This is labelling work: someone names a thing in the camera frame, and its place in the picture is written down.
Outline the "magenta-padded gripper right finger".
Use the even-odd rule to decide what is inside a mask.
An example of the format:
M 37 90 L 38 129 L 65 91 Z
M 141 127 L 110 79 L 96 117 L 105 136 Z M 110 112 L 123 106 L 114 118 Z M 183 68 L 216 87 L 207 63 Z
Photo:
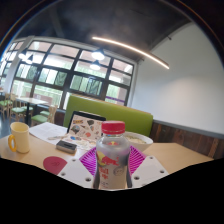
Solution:
M 131 146 L 128 158 L 127 187 L 140 188 L 168 175 L 154 156 L 146 156 Z

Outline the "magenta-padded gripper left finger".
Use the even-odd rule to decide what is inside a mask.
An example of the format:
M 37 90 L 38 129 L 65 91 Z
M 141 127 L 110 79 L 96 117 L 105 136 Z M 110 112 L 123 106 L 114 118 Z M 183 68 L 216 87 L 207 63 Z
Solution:
M 79 159 L 71 159 L 58 176 L 84 188 L 98 189 L 96 149 L 92 148 Z

